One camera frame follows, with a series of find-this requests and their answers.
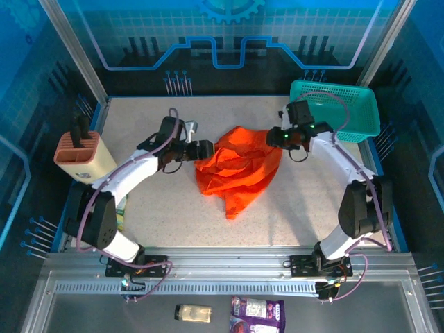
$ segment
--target small bottle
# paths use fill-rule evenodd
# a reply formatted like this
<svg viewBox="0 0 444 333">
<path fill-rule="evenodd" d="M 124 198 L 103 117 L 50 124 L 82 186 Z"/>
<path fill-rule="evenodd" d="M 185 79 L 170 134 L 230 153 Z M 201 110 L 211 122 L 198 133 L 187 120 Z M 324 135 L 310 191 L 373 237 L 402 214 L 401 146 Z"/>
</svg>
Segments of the small bottle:
<svg viewBox="0 0 444 333">
<path fill-rule="evenodd" d="M 174 319 L 177 321 L 209 323 L 211 321 L 211 307 L 178 304 L 174 312 Z"/>
</svg>

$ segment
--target gear logo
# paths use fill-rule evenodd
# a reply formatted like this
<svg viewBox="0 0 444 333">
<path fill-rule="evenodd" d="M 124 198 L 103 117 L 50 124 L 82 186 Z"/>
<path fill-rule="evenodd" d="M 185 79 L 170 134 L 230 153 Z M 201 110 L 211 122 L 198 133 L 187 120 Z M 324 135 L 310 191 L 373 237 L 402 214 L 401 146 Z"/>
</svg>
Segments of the gear logo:
<svg viewBox="0 0 444 333">
<path fill-rule="evenodd" d="M 0 0 L 0 9 L 9 9 L 21 29 L 29 32 L 40 19 L 37 0 Z"/>
<path fill-rule="evenodd" d="M 207 14 L 208 19 L 215 19 L 217 23 L 225 21 L 241 23 L 242 19 L 250 19 L 250 14 L 258 13 L 259 6 L 263 6 L 265 0 L 199 0 L 198 6 L 202 13 Z"/>
</svg>

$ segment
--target red fabric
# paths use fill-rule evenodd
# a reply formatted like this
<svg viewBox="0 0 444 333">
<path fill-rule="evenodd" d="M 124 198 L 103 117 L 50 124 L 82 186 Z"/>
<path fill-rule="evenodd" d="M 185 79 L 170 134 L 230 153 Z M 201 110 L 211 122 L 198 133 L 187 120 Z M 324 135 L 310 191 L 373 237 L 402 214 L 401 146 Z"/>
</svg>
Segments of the red fabric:
<svg viewBox="0 0 444 333">
<path fill-rule="evenodd" d="M 235 219 L 278 171 L 282 150 L 267 146 L 266 134 L 237 126 L 220 138 L 213 157 L 195 162 L 200 192 L 225 199 L 227 219 Z"/>
</svg>

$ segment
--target speckled countertop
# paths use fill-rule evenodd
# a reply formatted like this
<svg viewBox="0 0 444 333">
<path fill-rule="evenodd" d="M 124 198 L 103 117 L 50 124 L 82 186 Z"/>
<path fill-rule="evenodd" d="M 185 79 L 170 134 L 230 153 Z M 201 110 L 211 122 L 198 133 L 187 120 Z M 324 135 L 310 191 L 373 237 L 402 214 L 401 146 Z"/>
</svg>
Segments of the speckled countertop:
<svg viewBox="0 0 444 333">
<path fill-rule="evenodd" d="M 277 111 L 285 103 L 285 96 L 113 98 L 102 136 L 119 164 L 159 129 L 170 107 L 181 119 L 198 122 L 194 139 L 216 142 L 238 125 L 278 126 Z M 360 159 L 356 144 L 345 146 Z M 156 173 L 130 192 L 123 233 L 145 246 L 312 246 L 337 226 L 342 195 L 321 161 L 309 157 L 295 164 L 284 154 L 267 190 L 229 221 L 221 199 L 200 194 L 194 164 L 188 162 L 175 174 Z"/>
</svg>

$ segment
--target plastic basket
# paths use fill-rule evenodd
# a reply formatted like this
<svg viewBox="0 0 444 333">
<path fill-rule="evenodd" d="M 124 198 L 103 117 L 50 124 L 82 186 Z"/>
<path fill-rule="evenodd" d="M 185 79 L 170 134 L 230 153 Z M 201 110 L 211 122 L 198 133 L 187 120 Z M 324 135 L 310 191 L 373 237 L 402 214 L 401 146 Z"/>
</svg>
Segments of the plastic basket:
<svg viewBox="0 0 444 333">
<path fill-rule="evenodd" d="M 348 142 L 361 142 L 380 131 L 379 112 L 375 94 L 371 89 L 352 85 L 334 85 L 297 80 L 291 84 L 290 101 L 307 92 L 330 92 L 343 99 L 350 111 L 348 125 L 338 132 L 338 138 Z M 333 129 L 341 126 L 346 118 L 343 106 L 331 96 L 313 94 L 307 100 L 316 122 L 326 121 Z"/>
</svg>

